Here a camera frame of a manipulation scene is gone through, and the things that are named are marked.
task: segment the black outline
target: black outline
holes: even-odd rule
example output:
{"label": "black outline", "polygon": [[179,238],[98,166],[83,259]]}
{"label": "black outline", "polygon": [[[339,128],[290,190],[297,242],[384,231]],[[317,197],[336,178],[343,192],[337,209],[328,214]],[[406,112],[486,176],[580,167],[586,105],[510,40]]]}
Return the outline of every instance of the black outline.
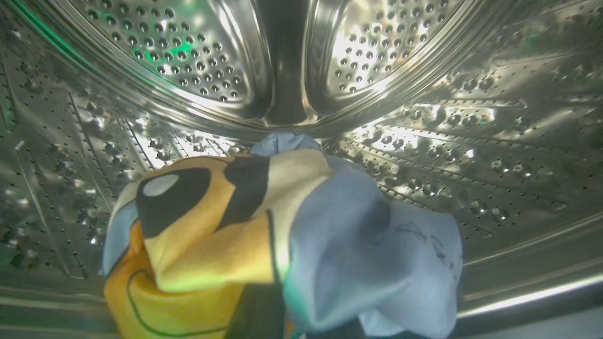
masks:
{"label": "black outline", "polygon": [[130,306],[132,307],[132,310],[134,311],[134,315],[136,316],[136,319],[138,319],[138,322],[142,325],[142,327],[144,327],[147,331],[152,332],[154,334],[157,335],[163,335],[164,337],[172,337],[172,338],[183,338],[183,337],[190,337],[192,335],[207,335],[207,334],[213,334],[213,333],[217,333],[217,332],[222,332],[222,331],[226,331],[226,329],[228,328],[228,326],[224,326],[221,328],[216,328],[216,329],[209,329],[209,330],[205,330],[205,331],[198,331],[198,332],[192,332],[192,333],[187,333],[187,334],[169,334],[169,333],[164,333],[164,332],[160,332],[157,331],[156,329],[151,328],[151,326],[147,325],[145,322],[142,321],[142,318],[140,317],[140,314],[138,313],[138,308],[136,307],[136,304],[134,304],[134,300],[132,299],[132,295],[130,294],[130,284],[132,282],[132,279],[134,279],[134,277],[136,275],[138,275],[139,273],[143,273],[144,275],[147,276],[147,278],[154,280],[146,270],[138,270],[135,271],[134,273],[132,273],[130,275],[130,278],[128,279],[128,284],[126,285],[126,294],[128,295],[128,301],[130,302]]}
{"label": "black outline", "polygon": [[275,284],[280,284],[280,276],[279,276],[279,268],[276,262],[276,244],[275,242],[275,234],[274,234],[274,219],[272,216],[272,210],[269,209],[266,211],[266,215],[268,216],[268,234],[270,236],[270,261],[272,266],[272,275]]}

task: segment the black stripe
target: black stripe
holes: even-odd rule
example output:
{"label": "black stripe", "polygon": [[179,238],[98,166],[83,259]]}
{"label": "black stripe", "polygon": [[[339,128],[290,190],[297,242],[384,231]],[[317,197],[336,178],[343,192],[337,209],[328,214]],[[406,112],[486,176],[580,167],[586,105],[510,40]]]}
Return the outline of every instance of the black stripe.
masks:
{"label": "black stripe", "polygon": [[224,339],[282,339],[284,325],[280,285],[247,285]]}
{"label": "black stripe", "polygon": [[237,157],[224,169],[226,180],[235,190],[214,232],[243,223],[257,211],[268,189],[269,167],[270,158]]}
{"label": "black stripe", "polygon": [[146,275],[148,279],[153,280],[153,277],[151,277],[147,271],[145,271],[145,270],[135,271],[134,273],[132,273],[132,275],[128,279],[128,284],[126,286],[126,293],[128,294],[128,300],[130,301],[130,306],[132,306],[132,309],[134,310],[134,315],[136,316],[136,319],[138,319],[138,322],[147,331],[152,332],[152,333],[157,334],[157,335],[163,335],[164,337],[169,337],[169,338],[184,338],[184,337],[190,337],[190,336],[193,336],[193,335],[212,334],[212,333],[221,332],[221,331],[225,331],[226,330],[226,327],[220,327],[220,328],[215,328],[215,329],[208,329],[208,330],[205,330],[205,331],[197,331],[197,332],[183,333],[183,334],[173,334],[173,333],[161,332],[161,331],[158,331],[158,330],[152,328],[151,326],[149,326],[140,317],[140,314],[138,313],[138,308],[136,307],[136,304],[134,303],[134,300],[132,299],[132,295],[130,294],[130,283],[132,282],[132,279],[134,279],[134,277],[136,275],[141,274],[141,273],[144,274],[144,275]]}
{"label": "black stripe", "polygon": [[338,328],[322,333],[307,333],[307,339],[367,339],[360,320],[354,320],[339,326]]}
{"label": "black stripe", "polygon": [[275,284],[280,284],[279,267],[276,262],[276,239],[274,236],[274,217],[272,216],[272,210],[269,209],[266,214],[268,215],[268,233],[270,234],[270,262],[272,264],[272,277]]}

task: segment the laundry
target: laundry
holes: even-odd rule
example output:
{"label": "laundry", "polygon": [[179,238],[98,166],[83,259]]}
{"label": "laundry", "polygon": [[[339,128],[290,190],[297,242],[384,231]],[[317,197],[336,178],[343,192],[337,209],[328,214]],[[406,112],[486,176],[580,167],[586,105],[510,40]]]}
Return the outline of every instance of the laundry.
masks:
{"label": "laundry", "polygon": [[126,186],[103,255],[125,338],[282,339],[288,321],[308,339],[446,338],[462,266],[452,216],[388,201],[360,166],[284,132]]}

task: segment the fabric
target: fabric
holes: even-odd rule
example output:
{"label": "fabric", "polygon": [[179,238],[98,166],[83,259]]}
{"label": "fabric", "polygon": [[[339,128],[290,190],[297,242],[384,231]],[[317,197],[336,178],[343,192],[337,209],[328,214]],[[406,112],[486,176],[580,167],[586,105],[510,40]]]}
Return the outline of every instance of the fabric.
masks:
{"label": "fabric", "polygon": [[103,273],[124,338],[282,339],[287,313],[310,337],[439,339],[462,262],[450,215],[390,203],[361,167],[273,133],[250,156],[185,158],[128,185]]}

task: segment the metal surface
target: metal surface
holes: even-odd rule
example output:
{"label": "metal surface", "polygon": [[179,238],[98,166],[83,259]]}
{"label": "metal surface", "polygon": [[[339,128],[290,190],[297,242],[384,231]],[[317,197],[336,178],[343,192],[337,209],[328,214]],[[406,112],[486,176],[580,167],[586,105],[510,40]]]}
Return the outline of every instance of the metal surface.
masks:
{"label": "metal surface", "polygon": [[116,337],[98,267],[121,188],[282,127],[324,137],[391,198],[456,217],[460,317],[603,281],[598,1],[0,10],[3,338]]}

